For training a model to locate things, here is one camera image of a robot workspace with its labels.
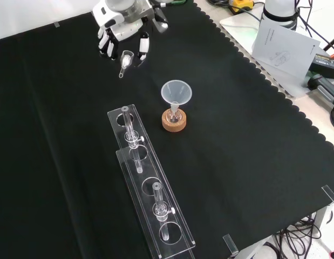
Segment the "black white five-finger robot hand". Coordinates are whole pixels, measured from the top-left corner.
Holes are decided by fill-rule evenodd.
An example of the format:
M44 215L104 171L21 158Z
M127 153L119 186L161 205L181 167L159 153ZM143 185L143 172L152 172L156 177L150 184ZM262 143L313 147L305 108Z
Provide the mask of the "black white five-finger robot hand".
M153 7L149 1L100 1L92 10L99 26L98 49L101 56L115 60L120 42L140 34L138 63L144 62L149 50L149 35L143 25L153 19Z

